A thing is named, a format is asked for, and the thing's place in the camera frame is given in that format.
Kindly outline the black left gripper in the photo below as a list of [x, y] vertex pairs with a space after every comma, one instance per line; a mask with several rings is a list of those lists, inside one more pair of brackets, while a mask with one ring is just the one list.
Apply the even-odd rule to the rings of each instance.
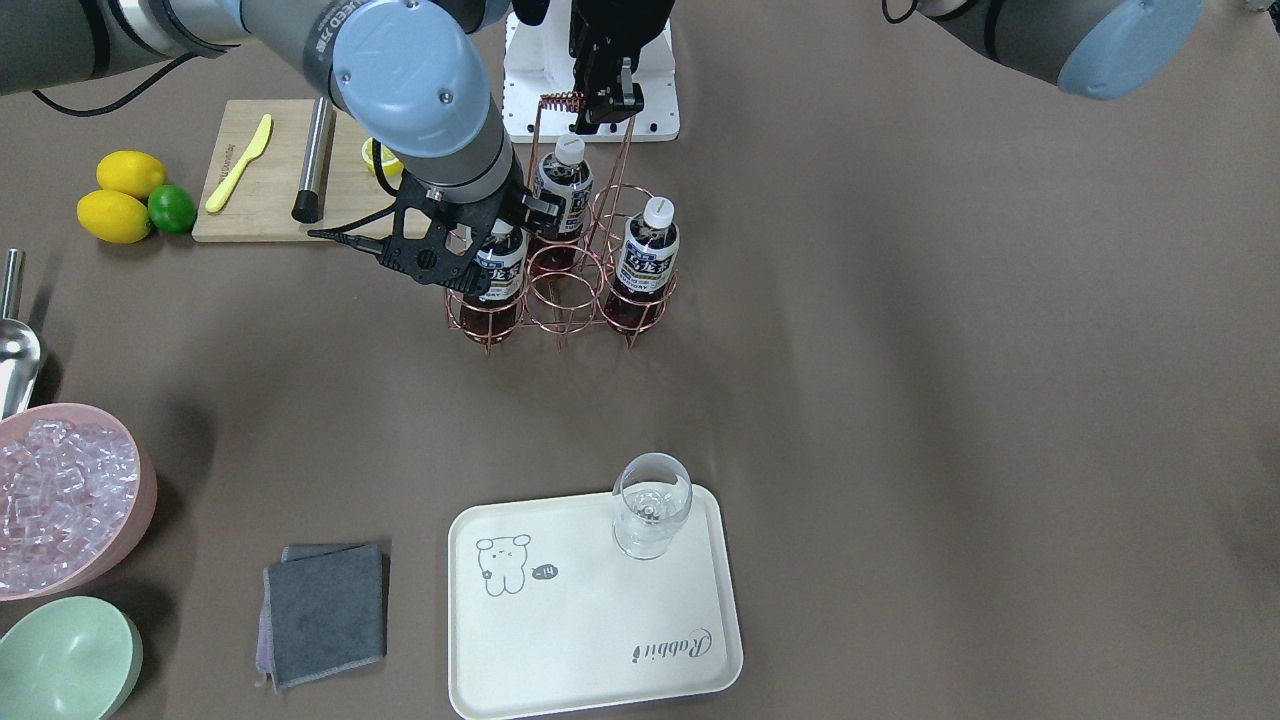
[[571, 3], [573, 91], [582, 100], [576, 135], [595, 135], [600, 126], [625, 122], [645, 108], [634, 76], [643, 47], [659, 36], [672, 9], [672, 1]]

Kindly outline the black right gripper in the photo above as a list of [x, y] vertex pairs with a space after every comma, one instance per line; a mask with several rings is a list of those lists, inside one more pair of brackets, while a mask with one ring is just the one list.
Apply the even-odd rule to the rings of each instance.
[[[513, 227], [543, 231], [553, 227], [563, 202], [539, 197], [525, 182], [524, 168], [508, 165], [503, 173], [492, 169], [481, 181], [447, 187], [431, 183], [406, 169], [399, 184], [399, 249], [402, 251], [445, 251], [447, 236], [463, 227], [472, 237], [483, 240], [497, 220]], [[404, 233], [412, 214], [429, 219], [422, 237]]]

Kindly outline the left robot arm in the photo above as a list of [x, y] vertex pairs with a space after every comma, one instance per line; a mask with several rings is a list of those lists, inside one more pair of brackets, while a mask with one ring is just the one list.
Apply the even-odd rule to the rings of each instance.
[[[666, 28], [672, 1], [572, 1], [567, 54], [585, 104], [581, 135], [644, 108], [635, 76], [643, 49]], [[1128, 95], [1158, 74], [1201, 18], [1201, 1], [909, 1], [884, 22], [920, 17], [983, 58], [1092, 100]]]

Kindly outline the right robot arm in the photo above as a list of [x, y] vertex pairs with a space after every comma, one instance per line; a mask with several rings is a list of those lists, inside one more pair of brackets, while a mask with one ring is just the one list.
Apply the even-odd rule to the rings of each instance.
[[540, 228], [563, 206], [524, 182], [471, 33], [504, 1], [5, 1], [3, 92], [22, 94], [256, 40], [404, 165], [396, 214], [429, 234]]

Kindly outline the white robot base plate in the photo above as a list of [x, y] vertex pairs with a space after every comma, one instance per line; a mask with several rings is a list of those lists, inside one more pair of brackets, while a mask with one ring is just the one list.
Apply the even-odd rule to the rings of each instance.
[[[526, 26], [513, 12], [507, 13], [502, 115], [516, 143], [531, 143], [535, 135], [541, 142], [550, 142], [568, 133], [576, 122], [573, 113], [548, 108], [541, 111], [540, 128], [535, 128], [539, 99], [573, 88], [570, 10], [570, 1], [552, 1], [539, 26]], [[669, 27], [643, 49], [635, 79], [643, 90], [645, 108], [635, 118], [634, 141], [677, 138], [681, 120]]]

